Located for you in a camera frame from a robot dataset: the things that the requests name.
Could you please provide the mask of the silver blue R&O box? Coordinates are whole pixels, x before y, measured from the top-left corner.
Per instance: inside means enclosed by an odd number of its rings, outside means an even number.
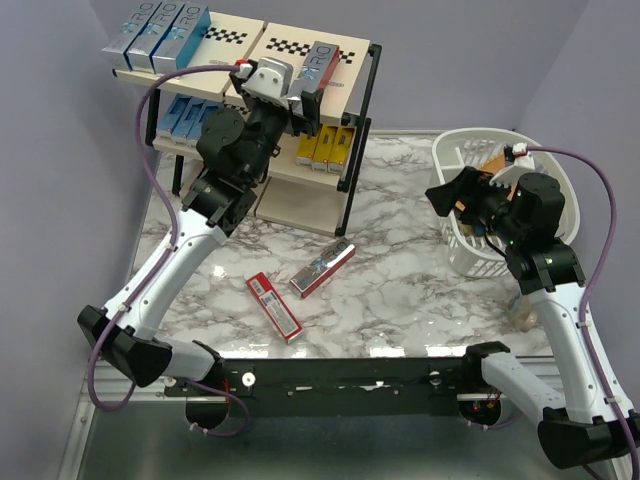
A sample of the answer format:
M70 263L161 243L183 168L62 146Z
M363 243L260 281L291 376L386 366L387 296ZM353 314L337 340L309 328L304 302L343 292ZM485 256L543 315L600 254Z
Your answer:
M183 9L183 1L162 1L127 50L132 71L154 73L153 55Z

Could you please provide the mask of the red R&O toothpaste box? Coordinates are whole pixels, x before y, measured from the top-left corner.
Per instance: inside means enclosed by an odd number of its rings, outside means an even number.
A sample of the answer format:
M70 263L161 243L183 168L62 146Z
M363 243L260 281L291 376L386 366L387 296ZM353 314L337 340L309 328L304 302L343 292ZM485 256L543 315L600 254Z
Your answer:
M304 59L297 77L293 80L288 100L297 115L303 114L302 93L314 94L329 83L340 59L340 47L336 44L315 41Z

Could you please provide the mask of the blue metallic toothpaste box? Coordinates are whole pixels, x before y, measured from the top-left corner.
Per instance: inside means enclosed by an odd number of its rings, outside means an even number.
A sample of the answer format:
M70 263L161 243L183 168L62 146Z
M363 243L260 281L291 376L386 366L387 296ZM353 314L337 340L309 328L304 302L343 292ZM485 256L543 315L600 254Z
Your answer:
M164 75L189 65L211 24L209 8L187 2L152 56L154 71Z

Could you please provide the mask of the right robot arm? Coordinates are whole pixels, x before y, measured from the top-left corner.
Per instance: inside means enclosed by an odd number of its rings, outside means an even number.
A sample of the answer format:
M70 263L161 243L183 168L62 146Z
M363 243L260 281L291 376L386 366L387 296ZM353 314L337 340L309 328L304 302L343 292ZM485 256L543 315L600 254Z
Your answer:
M639 414L617 382L599 341L576 253L556 235L565 205L559 182L527 172L515 188L465 167L426 190L436 214L457 205L461 218L482 225L505 245L508 271L537 313L562 381L550 388L499 344L468 348L460 379L469 390L494 387L535 425L539 443L559 469L628 456L639 476Z

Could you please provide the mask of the yellow toothpaste box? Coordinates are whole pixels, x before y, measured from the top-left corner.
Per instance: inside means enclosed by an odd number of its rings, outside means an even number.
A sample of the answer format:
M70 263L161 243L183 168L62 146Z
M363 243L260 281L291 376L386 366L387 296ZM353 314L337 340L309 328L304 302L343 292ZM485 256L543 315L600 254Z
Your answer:
M318 144L317 136L301 136L299 147L296 153L296 163L299 166L311 168L313 165L313 158L315 150Z
M329 173L341 174L349 158L355 129L353 127L339 127L327 160Z
M314 171L328 171L329 157L338 132L336 126L323 126L320 130L316 148L312 156L311 168Z

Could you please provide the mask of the light blue toothpaste box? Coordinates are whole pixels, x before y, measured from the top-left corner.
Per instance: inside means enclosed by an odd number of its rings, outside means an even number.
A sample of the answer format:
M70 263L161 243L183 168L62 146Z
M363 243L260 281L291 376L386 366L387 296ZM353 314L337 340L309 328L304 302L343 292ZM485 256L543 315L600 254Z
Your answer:
M200 111L205 103L204 99L192 97L183 111L178 123L171 134L171 141L174 144L186 144L191 128L195 124Z
M198 142L198 140L201 138L202 135L202 127L204 122L206 121L206 119L212 114L217 112L218 110L222 109L224 107L224 104L221 102L214 102L211 100L206 100L203 105L202 108L194 122L194 124L192 125L188 137L187 137L187 145L189 147L195 148L196 144Z
M188 95L177 94L164 116L158 121L156 128L156 136L159 138L171 138L173 130L178 125L182 114L184 113L191 97Z

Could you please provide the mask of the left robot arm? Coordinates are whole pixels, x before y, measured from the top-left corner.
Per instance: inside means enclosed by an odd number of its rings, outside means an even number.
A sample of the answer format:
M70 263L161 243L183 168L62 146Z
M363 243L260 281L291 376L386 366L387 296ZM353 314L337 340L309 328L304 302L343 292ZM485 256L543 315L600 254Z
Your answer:
M137 387L162 376L187 377L201 395L222 380L219 355L201 343L157 338L170 304L200 264L222 246L255 202L255 188L278 155L283 134L319 130L322 90L302 92L281 104L246 95L248 116L231 108L203 122L196 150L204 168L172 210L162 243L125 287L103 307L85 306L78 324L92 346Z

